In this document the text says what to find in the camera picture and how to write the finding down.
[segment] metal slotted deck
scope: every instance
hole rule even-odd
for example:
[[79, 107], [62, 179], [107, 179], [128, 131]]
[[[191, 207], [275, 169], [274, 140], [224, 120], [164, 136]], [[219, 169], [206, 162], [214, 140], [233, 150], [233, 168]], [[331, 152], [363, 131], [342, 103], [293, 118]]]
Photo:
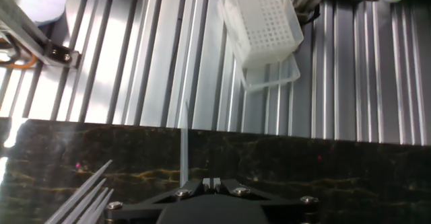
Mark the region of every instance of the metal slotted deck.
[[[78, 70], [0, 68], [0, 116], [426, 145], [429, 7], [325, 1], [301, 78], [245, 92], [219, 0], [67, 0], [47, 29]], [[253, 77], [273, 77], [269, 70]]]

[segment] metal bracket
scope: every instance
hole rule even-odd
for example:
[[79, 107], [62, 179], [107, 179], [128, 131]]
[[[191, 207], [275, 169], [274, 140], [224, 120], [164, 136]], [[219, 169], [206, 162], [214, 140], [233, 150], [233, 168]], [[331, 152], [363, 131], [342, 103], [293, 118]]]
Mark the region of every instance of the metal bracket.
[[0, 31], [11, 34], [47, 65], [69, 68], [79, 65], [78, 51], [54, 44], [13, 0], [0, 0]]

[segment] screw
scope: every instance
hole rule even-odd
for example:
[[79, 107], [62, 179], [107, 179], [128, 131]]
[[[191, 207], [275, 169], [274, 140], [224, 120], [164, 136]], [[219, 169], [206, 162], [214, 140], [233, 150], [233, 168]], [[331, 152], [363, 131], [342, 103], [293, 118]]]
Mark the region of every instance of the screw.
[[300, 200], [306, 204], [316, 203], [319, 201], [318, 198], [311, 197], [311, 196], [303, 196], [301, 197]]
[[176, 195], [180, 198], [188, 197], [191, 194], [191, 190], [179, 189], [176, 191]]
[[111, 202], [106, 206], [106, 208], [109, 210], [117, 210], [117, 209], [120, 209], [121, 207], [123, 207], [123, 203], [119, 201]]
[[244, 196], [244, 195], [250, 194], [250, 190], [248, 188], [245, 188], [245, 187], [238, 187], [238, 188], [234, 189], [234, 191], [232, 191], [232, 193], [236, 196]]

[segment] plastic container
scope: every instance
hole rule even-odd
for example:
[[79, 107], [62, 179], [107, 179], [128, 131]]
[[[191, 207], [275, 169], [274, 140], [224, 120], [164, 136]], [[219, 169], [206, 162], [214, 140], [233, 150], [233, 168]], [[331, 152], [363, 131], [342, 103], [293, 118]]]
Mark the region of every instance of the plastic container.
[[291, 0], [225, 0], [219, 10], [243, 68], [283, 62], [304, 39]]
[[264, 87], [283, 85], [297, 80], [300, 72], [296, 64], [295, 56], [291, 54], [282, 63], [269, 63], [262, 67], [251, 67], [239, 70], [242, 85], [247, 91], [259, 90]]

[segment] black granite surface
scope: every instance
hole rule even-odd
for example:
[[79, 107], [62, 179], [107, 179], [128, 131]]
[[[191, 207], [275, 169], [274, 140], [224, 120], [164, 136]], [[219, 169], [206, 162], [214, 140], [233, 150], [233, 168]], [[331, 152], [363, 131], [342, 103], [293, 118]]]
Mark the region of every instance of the black granite surface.
[[177, 130], [0, 119], [0, 139], [0, 223], [44, 223], [109, 159], [111, 200], [136, 203], [179, 187]]
[[[190, 178], [321, 200], [322, 223], [431, 223], [431, 148], [189, 131]], [[0, 223], [43, 223], [109, 159], [111, 200], [179, 186], [180, 131], [0, 118]]]
[[431, 148], [191, 131], [191, 178], [321, 200], [322, 223], [431, 223]]

